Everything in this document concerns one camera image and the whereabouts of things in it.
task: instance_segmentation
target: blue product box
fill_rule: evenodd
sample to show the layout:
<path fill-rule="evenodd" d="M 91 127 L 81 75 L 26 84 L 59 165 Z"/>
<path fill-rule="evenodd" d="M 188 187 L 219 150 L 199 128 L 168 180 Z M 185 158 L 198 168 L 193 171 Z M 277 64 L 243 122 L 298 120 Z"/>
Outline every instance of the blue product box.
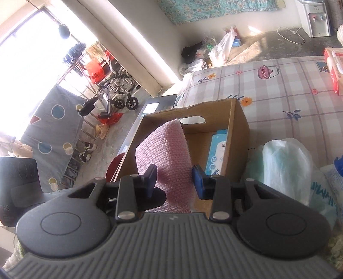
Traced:
<path fill-rule="evenodd" d="M 205 169 L 205 173 L 207 175 L 220 174 L 223 164 L 226 138 L 227 133 L 215 134 L 212 136 L 210 152 Z"/>

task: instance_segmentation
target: floral fabric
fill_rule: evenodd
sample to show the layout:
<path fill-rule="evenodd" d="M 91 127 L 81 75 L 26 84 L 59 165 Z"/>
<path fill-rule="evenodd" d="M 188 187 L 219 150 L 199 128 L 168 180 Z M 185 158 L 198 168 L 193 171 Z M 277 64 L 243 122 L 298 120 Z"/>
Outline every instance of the floral fabric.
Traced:
<path fill-rule="evenodd" d="M 241 12 L 277 10 L 275 0 L 157 0 L 157 3 L 175 25 Z"/>

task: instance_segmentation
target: ribbed gray handle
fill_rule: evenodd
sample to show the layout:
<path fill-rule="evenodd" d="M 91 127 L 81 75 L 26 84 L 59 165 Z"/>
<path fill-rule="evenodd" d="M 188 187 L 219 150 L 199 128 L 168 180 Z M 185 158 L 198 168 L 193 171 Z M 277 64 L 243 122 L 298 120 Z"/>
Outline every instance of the ribbed gray handle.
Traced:
<path fill-rule="evenodd" d="M 145 213 L 119 225 L 91 253 L 66 260 L 25 255 L 9 275 L 18 279 L 333 279 L 318 256 L 298 261 L 263 257 L 243 245 L 230 226 L 202 213 Z"/>

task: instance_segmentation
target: concrete floor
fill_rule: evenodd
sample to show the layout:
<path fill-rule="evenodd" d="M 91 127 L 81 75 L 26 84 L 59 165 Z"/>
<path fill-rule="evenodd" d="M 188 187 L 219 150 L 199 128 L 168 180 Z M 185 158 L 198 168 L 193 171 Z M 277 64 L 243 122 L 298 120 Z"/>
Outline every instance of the concrete floor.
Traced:
<path fill-rule="evenodd" d="M 303 40 L 287 29 L 280 29 L 279 33 L 285 38 L 302 43 Z M 324 55 L 326 47 L 340 47 L 336 34 L 331 37 L 310 38 L 303 29 L 298 33 L 305 39 L 303 45 L 293 44 L 277 34 L 276 31 L 258 34 L 244 38 L 243 45 L 233 47 L 228 64 L 240 64 L 249 61 L 261 61 L 287 57 Z"/>
<path fill-rule="evenodd" d="M 126 107 L 118 112 L 124 113 L 120 120 L 111 125 L 104 140 L 97 138 L 94 143 L 98 145 L 92 152 L 91 159 L 84 163 L 79 175 L 74 183 L 74 187 L 81 186 L 94 177 L 105 177 L 108 165 L 116 157 L 122 143 L 134 121 L 140 113 L 145 101 L 151 96 L 143 89 L 139 89 L 135 95 L 139 100 L 139 106 L 134 111 L 129 111 Z"/>
<path fill-rule="evenodd" d="M 299 43 L 302 42 L 299 36 L 294 35 L 288 30 L 280 30 L 280 33 L 290 40 Z M 323 55 L 325 47 L 342 47 L 335 35 L 332 37 L 309 38 L 302 29 L 298 33 L 304 37 L 305 44 L 296 45 L 290 43 L 280 37 L 276 31 L 244 38 L 242 40 L 242 46 L 231 49 L 230 62 L 228 64 L 286 57 Z M 166 94 L 175 94 L 172 89 L 168 90 Z M 80 186 L 94 177 L 105 176 L 108 165 L 117 155 L 145 101 L 151 97 L 143 89 L 138 90 L 135 96 L 140 102 L 140 107 L 135 111 L 129 111 L 126 108 L 123 109 L 122 112 L 124 115 L 118 123 L 110 126 L 106 138 L 103 141 L 100 139 L 95 141 L 98 148 L 92 153 L 90 161 L 82 165 L 74 186 Z"/>

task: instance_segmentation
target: red bowl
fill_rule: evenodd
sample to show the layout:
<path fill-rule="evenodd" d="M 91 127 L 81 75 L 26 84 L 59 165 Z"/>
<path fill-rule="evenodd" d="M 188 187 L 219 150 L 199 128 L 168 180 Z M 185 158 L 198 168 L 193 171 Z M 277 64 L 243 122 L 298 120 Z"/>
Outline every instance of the red bowl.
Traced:
<path fill-rule="evenodd" d="M 117 155 L 112 162 L 109 164 L 107 171 L 106 171 L 106 182 L 111 182 L 111 179 L 116 172 L 117 168 L 120 165 L 121 160 L 123 159 L 125 153 L 120 153 Z"/>

